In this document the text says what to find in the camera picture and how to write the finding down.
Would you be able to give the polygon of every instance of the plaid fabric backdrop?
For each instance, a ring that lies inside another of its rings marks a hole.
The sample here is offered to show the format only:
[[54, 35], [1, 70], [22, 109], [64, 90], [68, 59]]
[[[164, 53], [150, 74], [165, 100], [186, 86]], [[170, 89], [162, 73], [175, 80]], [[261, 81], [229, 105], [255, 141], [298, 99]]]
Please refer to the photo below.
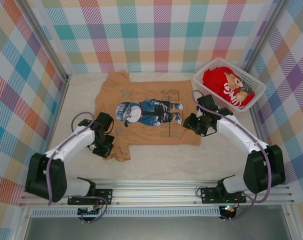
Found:
[[14, 0], [1, 0], [0, 240], [13, 232], [29, 159], [45, 151], [62, 86]]
[[255, 109], [266, 139], [283, 151], [303, 224], [303, 0], [291, 0], [251, 74], [267, 86]]
[[[41, 3], [50, 23], [44, 22], [33, 0], [29, 0], [62, 63], [65, 60], [46, 24], [53, 25], [76, 72], [196, 72], [217, 57], [232, 63], [243, 61], [251, 44], [252, 48], [256, 46], [277, 0]], [[265, 4], [271, 5], [270, 11], [261, 16]], [[255, 27], [259, 19], [260, 30]]]

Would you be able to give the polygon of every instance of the cartoon figure print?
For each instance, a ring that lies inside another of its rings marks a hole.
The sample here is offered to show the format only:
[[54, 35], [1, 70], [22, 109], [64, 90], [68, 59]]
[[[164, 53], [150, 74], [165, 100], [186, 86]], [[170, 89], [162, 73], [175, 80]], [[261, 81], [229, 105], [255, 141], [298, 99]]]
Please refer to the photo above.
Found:
[[147, 99], [139, 103], [122, 102], [116, 108], [116, 119], [123, 121], [126, 128], [128, 124], [132, 123], [142, 123], [147, 126], [157, 127], [163, 123], [170, 123], [172, 120], [176, 120], [181, 125], [181, 114], [170, 111], [182, 111], [183, 109], [184, 107], [181, 103], [171, 103], [170, 101], [156, 99]]

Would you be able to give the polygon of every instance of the laundry basket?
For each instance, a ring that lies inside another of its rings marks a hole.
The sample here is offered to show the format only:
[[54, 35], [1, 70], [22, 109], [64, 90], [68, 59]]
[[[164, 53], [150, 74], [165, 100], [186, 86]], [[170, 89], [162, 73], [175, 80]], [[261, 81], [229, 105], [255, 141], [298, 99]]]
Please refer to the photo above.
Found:
[[[215, 68], [219, 67], [228, 67], [233, 72], [240, 77], [240, 80], [243, 83], [246, 83], [248, 86], [251, 87], [251, 89], [254, 91], [255, 96], [253, 99], [247, 103], [247, 105], [239, 109], [237, 106], [232, 105], [230, 102], [223, 99], [221, 96], [217, 95], [215, 92], [210, 90], [208, 87], [204, 86], [203, 84], [203, 76], [204, 72], [208, 69], [213, 70]], [[255, 77], [251, 76], [247, 72], [241, 70], [239, 67], [231, 64], [230, 62], [226, 61], [225, 59], [222, 59], [220, 57], [215, 58], [214, 60], [207, 63], [204, 67], [202, 67], [193, 77], [193, 80], [196, 82], [198, 90], [202, 91], [204, 95], [211, 94], [216, 104], [218, 104], [222, 108], [228, 108], [233, 113], [243, 113], [246, 112], [249, 108], [251, 108], [254, 103], [257, 102], [257, 100], [264, 94], [266, 91], [266, 85], [256, 79]]]

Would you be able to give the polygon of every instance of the red garment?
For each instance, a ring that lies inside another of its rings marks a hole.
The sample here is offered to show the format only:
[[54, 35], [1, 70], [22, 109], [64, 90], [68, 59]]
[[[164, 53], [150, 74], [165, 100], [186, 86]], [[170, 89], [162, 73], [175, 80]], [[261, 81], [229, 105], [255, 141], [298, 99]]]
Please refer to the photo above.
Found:
[[243, 109], [253, 99], [255, 93], [253, 90], [250, 90], [250, 92], [248, 92], [248, 96], [244, 101], [238, 101], [236, 99], [236, 95], [244, 91], [242, 90], [242, 87], [238, 87], [235, 90], [230, 89], [225, 73], [232, 74], [240, 79], [229, 67], [222, 66], [217, 67], [214, 70], [208, 69], [205, 71], [202, 78], [203, 84], [214, 93], [225, 99], [227, 102], [240, 109]]

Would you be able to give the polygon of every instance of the white mat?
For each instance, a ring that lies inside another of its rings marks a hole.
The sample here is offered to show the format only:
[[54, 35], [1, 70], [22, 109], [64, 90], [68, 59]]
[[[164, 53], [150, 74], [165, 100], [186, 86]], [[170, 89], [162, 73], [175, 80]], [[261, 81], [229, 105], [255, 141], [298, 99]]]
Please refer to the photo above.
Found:
[[[192, 80], [194, 73], [131, 73], [132, 82]], [[71, 134], [73, 117], [84, 111], [94, 112], [94, 100], [107, 73], [76, 73], [72, 76], [51, 147]], [[239, 122], [255, 133], [250, 112], [237, 116]], [[131, 160], [103, 160], [84, 149], [66, 168], [70, 177], [123, 180], [218, 180], [242, 174], [247, 154], [240, 152], [221, 133], [203, 137], [200, 146], [132, 145]]]

